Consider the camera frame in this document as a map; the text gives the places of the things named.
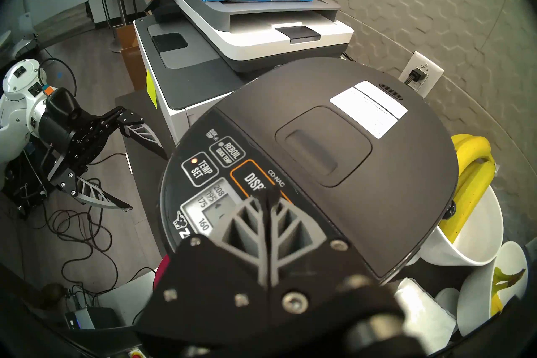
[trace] hexagon wall pattern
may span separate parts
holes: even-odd
[[[355,30],[354,59],[398,77],[417,50],[445,70],[427,102],[450,133],[491,140],[506,237],[535,237],[537,22],[527,1],[335,1]]]

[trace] wall outlet plate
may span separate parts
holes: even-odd
[[[421,69],[427,74],[427,76],[425,79],[422,79],[419,82],[410,81],[408,86],[425,98],[444,73],[444,69],[435,64],[432,60],[427,59],[420,52],[415,51],[405,66],[403,72],[401,72],[399,80],[401,82],[405,82],[410,74],[410,71],[415,68]]]

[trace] white cup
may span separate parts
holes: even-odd
[[[484,266],[494,260],[502,241],[502,210],[489,186],[453,244],[436,227],[418,254],[437,266]]]
[[[507,241],[502,245],[496,260],[474,270],[462,284],[457,303],[457,324],[462,336],[466,336],[491,318],[490,302],[495,267],[500,268],[505,274],[515,274],[523,268],[526,269],[515,285],[498,292],[502,305],[505,306],[515,295],[522,298],[526,291],[528,282],[526,256],[520,245]]]

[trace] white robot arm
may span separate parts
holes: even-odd
[[[140,115],[124,107],[116,107],[102,116],[89,114],[68,90],[46,84],[46,74],[36,60],[14,65],[4,77],[2,88],[0,189],[4,186],[7,163],[20,155],[30,134],[48,146],[41,162],[42,169],[52,166],[48,172],[41,171],[46,180],[79,202],[99,208],[131,208],[80,177],[115,129],[167,158],[162,144]]]
[[[2,82],[0,98],[0,189],[4,187],[4,172],[8,162],[17,158],[30,140],[39,137],[38,122],[45,110],[46,95],[42,91],[37,71],[39,62],[23,60],[13,66]],[[41,79],[47,75],[41,69]]]

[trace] printer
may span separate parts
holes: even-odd
[[[165,1],[176,11],[163,5],[165,18],[157,8],[134,27],[175,144],[231,92],[278,65],[341,57],[353,33],[329,0]]]

